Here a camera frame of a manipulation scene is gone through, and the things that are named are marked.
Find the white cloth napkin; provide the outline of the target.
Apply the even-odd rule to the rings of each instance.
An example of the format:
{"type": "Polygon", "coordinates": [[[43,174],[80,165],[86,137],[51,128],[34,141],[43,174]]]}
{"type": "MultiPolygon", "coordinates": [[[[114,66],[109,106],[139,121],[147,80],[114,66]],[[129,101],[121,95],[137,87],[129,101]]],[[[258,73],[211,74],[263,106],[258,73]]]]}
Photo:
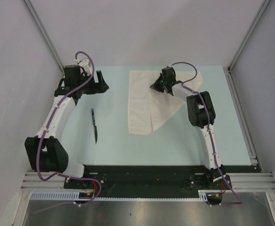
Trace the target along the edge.
{"type": "Polygon", "coordinates": [[[131,134],[150,135],[166,123],[185,101],[150,88],[160,71],[130,71],[128,130],[131,134]]]}

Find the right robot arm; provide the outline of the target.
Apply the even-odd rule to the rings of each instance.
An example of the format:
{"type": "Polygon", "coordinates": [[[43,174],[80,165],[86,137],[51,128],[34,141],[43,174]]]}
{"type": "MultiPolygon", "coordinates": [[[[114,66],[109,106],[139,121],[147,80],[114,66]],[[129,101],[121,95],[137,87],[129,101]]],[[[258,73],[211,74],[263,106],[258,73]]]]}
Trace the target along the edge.
{"type": "Polygon", "coordinates": [[[215,109],[209,92],[198,92],[187,85],[186,81],[178,81],[173,67],[162,69],[158,79],[150,86],[151,89],[167,93],[184,100],[187,105],[188,119],[199,134],[205,156],[204,184],[209,189],[220,185],[226,173],[216,148],[214,135],[215,109]]]}

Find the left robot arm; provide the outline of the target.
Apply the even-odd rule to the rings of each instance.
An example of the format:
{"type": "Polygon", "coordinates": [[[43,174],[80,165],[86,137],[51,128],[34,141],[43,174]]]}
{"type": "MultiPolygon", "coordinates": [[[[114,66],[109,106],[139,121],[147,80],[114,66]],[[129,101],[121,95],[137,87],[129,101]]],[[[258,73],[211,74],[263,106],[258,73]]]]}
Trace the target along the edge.
{"type": "Polygon", "coordinates": [[[75,184],[86,188],[91,182],[90,175],[84,172],[83,164],[70,160],[60,141],[81,96],[105,93],[109,86],[101,71],[96,72],[98,81],[95,81],[87,66],[67,65],[64,73],[54,92],[53,105],[45,123],[34,137],[26,138],[24,146],[33,171],[75,177],[75,184]]]}

